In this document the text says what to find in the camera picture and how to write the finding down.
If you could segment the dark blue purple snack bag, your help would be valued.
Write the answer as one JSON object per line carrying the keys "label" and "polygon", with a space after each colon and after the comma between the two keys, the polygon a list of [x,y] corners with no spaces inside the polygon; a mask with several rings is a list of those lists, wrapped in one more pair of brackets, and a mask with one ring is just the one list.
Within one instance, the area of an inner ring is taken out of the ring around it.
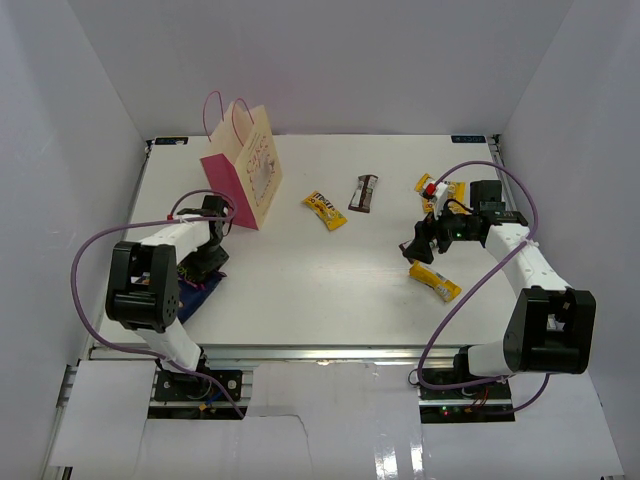
{"label": "dark blue purple snack bag", "polygon": [[219,271],[211,272],[204,280],[195,280],[183,266],[178,266],[179,308],[178,320],[186,323],[194,313],[204,304],[219,283],[226,278],[226,274]]}

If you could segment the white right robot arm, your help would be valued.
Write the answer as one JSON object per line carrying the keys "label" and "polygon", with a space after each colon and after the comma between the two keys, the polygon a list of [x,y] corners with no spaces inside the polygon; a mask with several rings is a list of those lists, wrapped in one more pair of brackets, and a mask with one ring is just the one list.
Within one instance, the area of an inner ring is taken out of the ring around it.
{"label": "white right robot arm", "polygon": [[414,227],[402,252],[411,278],[432,288],[444,301],[460,287],[431,269],[436,253],[456,241],[478,242],[499,262],[516,304],[502,339],[462,348],[454,358],[453,390],[472,399],[488,378],[516,373],[581,374],[588,366],[596,300],[576,290],[550,266],[524,216],[508,210],[502,186],[494,180],[471,185],[469,205],[453,197],[446,182],[427,179],[417,188],[430,207]]}

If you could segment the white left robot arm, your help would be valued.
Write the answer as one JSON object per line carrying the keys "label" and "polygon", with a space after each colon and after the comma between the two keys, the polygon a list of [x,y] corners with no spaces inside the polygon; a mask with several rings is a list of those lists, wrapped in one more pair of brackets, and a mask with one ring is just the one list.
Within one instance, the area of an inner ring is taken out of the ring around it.
{"label": "white left robot arm", "polygon": [[161,361],[182,367],[177,387],[199,399],[211,387],[203,351],[186,332],[193,316],[225,277],[229,259],[221,246],[227,200],[207,195],[199,208],[182,209],[178,222],[139,241],[121,241],[112,252],[106,315],[141,337]]}

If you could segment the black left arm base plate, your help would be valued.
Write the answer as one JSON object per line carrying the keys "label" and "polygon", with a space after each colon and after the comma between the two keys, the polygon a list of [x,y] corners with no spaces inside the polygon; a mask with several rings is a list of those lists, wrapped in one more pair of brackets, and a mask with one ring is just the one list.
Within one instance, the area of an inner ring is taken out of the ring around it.
{"label": "black left arm base plate", "polygon": [[[229,393],[234,401],[241,399],[243,373],[241,370],[212,370],[209,375],[215,378]],[[207,380],[160,370],[157,373],[152,399],[156,402],[225,401],[226,397],[216,385]]]}

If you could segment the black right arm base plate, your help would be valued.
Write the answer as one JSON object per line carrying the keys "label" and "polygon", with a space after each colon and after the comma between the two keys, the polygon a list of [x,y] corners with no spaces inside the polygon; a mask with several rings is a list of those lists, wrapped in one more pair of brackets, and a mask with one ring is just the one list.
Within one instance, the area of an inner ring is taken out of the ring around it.
{"label": "black right arm base plate", "polygon": [[407,380],[417,389],[423,425],[515,421],[515,414],[511,411],[514,407],[512,393],[507,381],[433,390],[418,382],[416,369],[410,371]]}

